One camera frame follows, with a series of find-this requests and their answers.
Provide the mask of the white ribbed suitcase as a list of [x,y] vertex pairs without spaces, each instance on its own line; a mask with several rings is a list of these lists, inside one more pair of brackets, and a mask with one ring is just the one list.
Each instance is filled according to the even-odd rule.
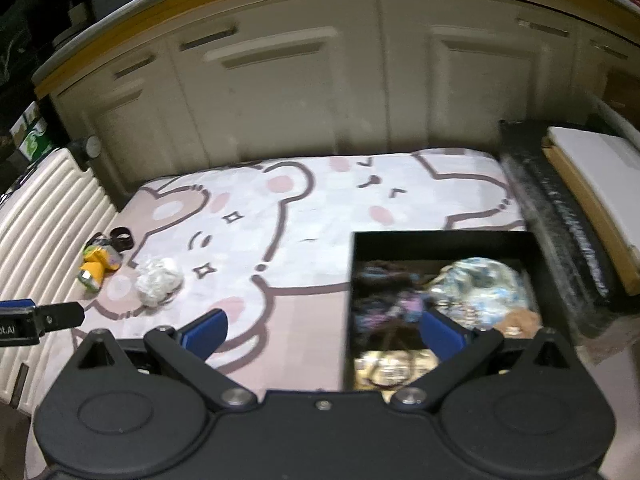
[[[83,330],[104,322],[76,278],[86,241],[110,229],[117,209],[90,169],[66,148],[50,153],[1,206],[1,298],[36,304],[79,301],[87,309]],[[63,330],[40,344],[1,350],[1,402],[30,415],[42,396],[49,367],[70,340]]]

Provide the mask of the white yarn ball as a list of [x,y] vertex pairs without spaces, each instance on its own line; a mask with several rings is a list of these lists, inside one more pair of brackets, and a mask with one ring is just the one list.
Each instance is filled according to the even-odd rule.
[[175,295],[183,284],[179,263],[169,257],[146,260],[137,266],[136,289],[141,303],[158,308]]

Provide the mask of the blue floral fabric pouch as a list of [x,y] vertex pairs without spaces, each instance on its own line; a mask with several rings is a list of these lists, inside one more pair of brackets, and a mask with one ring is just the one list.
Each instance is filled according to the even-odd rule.
[[455,261],[426,286],[431,304],[467,330],[500,330],[504,336],[533,336],[541,326],[521,274],[487,258]]

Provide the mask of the black storage box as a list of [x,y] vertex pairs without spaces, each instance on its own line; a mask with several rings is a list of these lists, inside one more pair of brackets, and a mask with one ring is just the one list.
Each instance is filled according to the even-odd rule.
[[343,384],[389,396],[485,330],[567,334],[562,301],[533,234],[360,232],[352,239]]

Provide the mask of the black wrapped bundle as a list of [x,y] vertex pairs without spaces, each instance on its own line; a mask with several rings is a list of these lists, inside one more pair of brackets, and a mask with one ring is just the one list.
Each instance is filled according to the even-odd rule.
[[578,201],[542,151],[545,122],[499,122],[500,159],[578,344],[617,352],[639,339],[639,300],[624,289]]

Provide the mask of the beige cabinet with doors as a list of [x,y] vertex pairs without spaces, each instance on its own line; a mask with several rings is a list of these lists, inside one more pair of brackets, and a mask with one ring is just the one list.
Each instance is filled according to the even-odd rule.
[[502,122],[583,122],[638,73],[626,0],[134,0],[32,80],[124,196],[270,157],[495,151]]

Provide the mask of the blue brown crochet piece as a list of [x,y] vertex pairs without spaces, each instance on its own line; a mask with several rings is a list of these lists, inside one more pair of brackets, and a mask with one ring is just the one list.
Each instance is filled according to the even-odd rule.
[[352,352],[421,349],[418,325],[431,302],[426,286],[432,278],[396,262],[359,263],[350,282]]

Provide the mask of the white board with wood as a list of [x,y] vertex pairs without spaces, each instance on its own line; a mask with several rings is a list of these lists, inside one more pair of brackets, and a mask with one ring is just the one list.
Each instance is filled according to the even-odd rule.
[[639,151],[620,136],[550,127],[542,151],[582,207],[627,294],[639,293]]

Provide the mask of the green white carton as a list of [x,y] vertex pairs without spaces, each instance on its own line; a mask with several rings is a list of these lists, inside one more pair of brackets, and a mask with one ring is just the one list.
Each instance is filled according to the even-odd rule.
[[16,148],[29,162],[39,162],[54,150],[47,135],[47,123],[40,114],[36,101],[31,102],[11,127]]

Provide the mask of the pink cartoon bear blanket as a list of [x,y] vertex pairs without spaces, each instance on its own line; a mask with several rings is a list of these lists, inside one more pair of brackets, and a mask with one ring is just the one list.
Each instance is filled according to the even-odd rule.
[[[91,299],[118,338],[180,327],[220,309],[226,342],[209,365],[256,393],[336,390],[343,381],[352,237],[368,231],[512,231],[524,219],[499,163],[456,148],[263,160],[159,178],[117,214],[134,248]],[[147,308],[137,266],[175,259],[183,284]],[[49,367],[41,402],[90,332]]]

